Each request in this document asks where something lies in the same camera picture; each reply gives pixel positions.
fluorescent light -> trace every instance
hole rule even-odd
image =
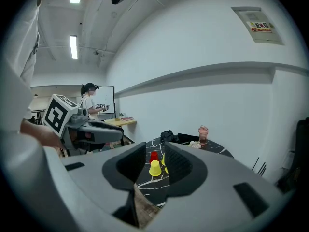
[[[70,0],[70,3],[80,3],[81,0]]]
[[[77,59],[77,36],[74,35],[70,36],[70,45],[71,45],[72,58]]]

wall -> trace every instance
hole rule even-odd
[[[252,168],[269,120],[270,82],[267,70],[234,69],[200,72],[126,92],[119,96],[119,110],[137,124],[124,127],[125,135],[147,142],[169,129],[198,135],[199,126],[205,125],[211,140]]]
[[[254,168],[259,171],[266,162],[265,178],[275,182],[289,151],[295,150],[297,122],[309,116],[309,79],[303,72],[276,67],[272,70],[271,107],[263,151]]]
[[[262,8],[285,46],[254,43],[231,9],[239,6]],[[247,67],[280,63],[307,69],[307,52],[292,24],[274,0],[178,0],[128,37],[107,70],[107,81],[110,85],[117,79],[119,92],[171,73],[221,63],[242,62]]]
[[[79,103],[80,100],[77,101],[77,97],[69,97],[69,99],[74,103]]]
[[[50,100],[50,97],[33,98],[30,104],[30,108],[32,111],[46,109],[48,106],[49,100]]]
[[[80,85],[86,83],[104,85],[103,70],[92,65],[82,65],[78,61],[53,61],[38,58],[31,87],[49,85]]]
[[[261,7],[284,45],[254,43],[231,7]],[[276,0],[178,0],[144,21],[106,71],[136,142],[171,129],[209,138],[275,182],[309,116],[308,52]]]

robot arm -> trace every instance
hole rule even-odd
[[[89,119],[85,108],[79,108],[62,95],[52,95],[43,121],[61,139],[67,150],[102,149],[105,143],[123,137],[121,127]]]
[[[146,143],[60,160],[34,138],[0,136],[6,139],[3,172],[41,224],[54,231],[139,231],[133,185],[145,165]],[[243,225],[254,231],[256,219],[269,216],[282,200],[272,184],[234,159],[171,143],[165,154],[166,205],[145,231],[219,232]]]

black marble table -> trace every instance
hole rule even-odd
[[[226,148],[211,140],[207,140],[206,145],[201,149],[234,158]],[[146,164],[140,173],[136,185],[145,198],[162,208],[165,205],[165,198],[169,188],[169,175],[165,172],[165,166],[161,163],[164,153],[164,142],[161,142],[160,138],[153,139],[146,144],[146,150]],[[153,177],[149,174],[149,159],[152,151],[158,152],[162,170],[162,174],[157,177]]]

desk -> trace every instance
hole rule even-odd
[[[226,148],[211,140],[207,140],[206,145],[202,147],[201,150],[234,158]],[[149,159],[152,151],[158,152],[160,167],[162,170],[162,174],[157,177],[152,177],[149,174]],[[169,174],[165,172],[165,166],[163,166],[161,162],[164,151],[164,142],[161,142],[160,138],[155,138],[146,144],[146,163],[136,181],[138,189],[145,198],[159,208],[162,208],[165,205],[165,199],[169,189]]]
[[[135,119],[128,120],[128,121],[122,121],[121,119],[120,119],[120,120],[116,120],[116,119],[114,119],[114,118],[112,118],[112,119],[106,119],[104,122],[105,122],[105,123],[108,123],[108,124],[110,124],[110,125],[119,126],[119,127],[137,123],[137,121],[136,121]],[[125,145],[124,139],[123,139],[123,138],[120,140],[120,142],[121,142],[121,145],[122,145],[122,146]]]

